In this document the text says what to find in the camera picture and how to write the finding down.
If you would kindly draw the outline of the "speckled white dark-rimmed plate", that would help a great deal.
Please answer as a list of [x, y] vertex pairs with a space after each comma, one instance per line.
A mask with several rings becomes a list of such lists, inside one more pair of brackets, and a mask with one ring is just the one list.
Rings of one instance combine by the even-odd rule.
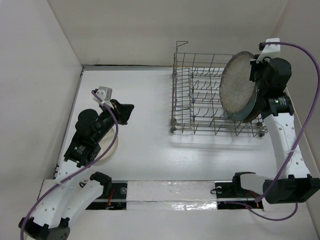
[[219, 85], [222, 107], [228, 113], [236, 114], [245, 109], [256, 90], [250, 81], [251, 60], [254, 55], [248, 51], [235, 54], [226, 64]]

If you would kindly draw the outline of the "blue-grey round plate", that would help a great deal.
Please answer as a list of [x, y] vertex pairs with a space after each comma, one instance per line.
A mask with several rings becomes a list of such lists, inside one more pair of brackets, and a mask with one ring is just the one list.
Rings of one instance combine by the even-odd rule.
[[248, 117], [250, 115], [250, 113], [252, 112], [255, 104], [257, 101], [257, 91], [255, 90], [252, 94], [252, 96], [250, 97], [248, 103], [239, 111], [236, 111], [234, 113], [232, 113], [229, 110], [226, 110], [226, 115], [227, 117], [234, 122], [241, 122], [243, 121], [246, 117]]

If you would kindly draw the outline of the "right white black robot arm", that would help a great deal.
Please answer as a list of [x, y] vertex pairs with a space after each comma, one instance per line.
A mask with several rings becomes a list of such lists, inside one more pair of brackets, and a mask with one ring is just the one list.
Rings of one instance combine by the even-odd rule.
[[266, 57], [258, 62], [242, 52], [228, 63], [223, 76], [228, 118], [247, 123], [261, 116], [268, 129], [278, 171], [274, 180], [262, 185], [261, 197], [269, 204], [304, 203], [320, 189], [320, 179], [311, 176], [295, 144], [294, 108], [285, 93], [291, 75], [285, 59]]

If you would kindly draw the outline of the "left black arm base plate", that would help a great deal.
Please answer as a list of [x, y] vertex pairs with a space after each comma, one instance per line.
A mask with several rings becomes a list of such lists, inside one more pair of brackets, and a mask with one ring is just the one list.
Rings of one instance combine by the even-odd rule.
[[112, 183], [109, 195], [102, 195], [94, 200], [86, 210], [126, 210], [127, 209], [127, 181]]

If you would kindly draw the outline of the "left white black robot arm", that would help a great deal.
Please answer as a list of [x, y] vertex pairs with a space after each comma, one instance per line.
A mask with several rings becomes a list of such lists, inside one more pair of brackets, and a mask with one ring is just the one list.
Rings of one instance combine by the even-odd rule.
[[100, 141], [112, 129], [127, 125], [134, 105], [112, 99], [109, 103], [101, 102], [99, 107], [101, 113], [85, 109], [78, 115], [76, 132], [59, 165], [56, 183], [21, 219], [18, 225], [20, 239], [28, 235], [35, 240], [66, 240], [79, 215], [98, 197], [104, 199], [111, 194], [112, 178], [102, 172], [91, 174], [84, 187], [79, 183], [85, 171], [116, 143], [117, 132], [106, 150], [101, 152]]

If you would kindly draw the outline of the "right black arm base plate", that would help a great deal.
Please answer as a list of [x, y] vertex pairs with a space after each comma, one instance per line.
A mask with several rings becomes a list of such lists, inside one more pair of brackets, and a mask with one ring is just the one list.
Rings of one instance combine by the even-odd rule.
[[218, 210], [248, 209], [245, 205], [258, 210], [264, 208], [262, 201], [255, 202], [258, 196], [255, 192], [243, 188], [236, 189], [230, 181], [215, 182], [210, 193], [216, 196]]

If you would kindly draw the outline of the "brown glazed round plate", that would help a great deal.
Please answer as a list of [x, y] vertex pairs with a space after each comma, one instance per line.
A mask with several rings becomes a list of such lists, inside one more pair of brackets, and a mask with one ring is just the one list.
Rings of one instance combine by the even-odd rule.
[[249, 115], [247, 117], [245, 117], [242, 122], [248, 123], [248, 122], [253, 121], [261, 113], [264, 106], [265, 106], [264, 100], [258, 95], [256, 97], [255, 103], [254, 103], [253, 108], [251, 109]]

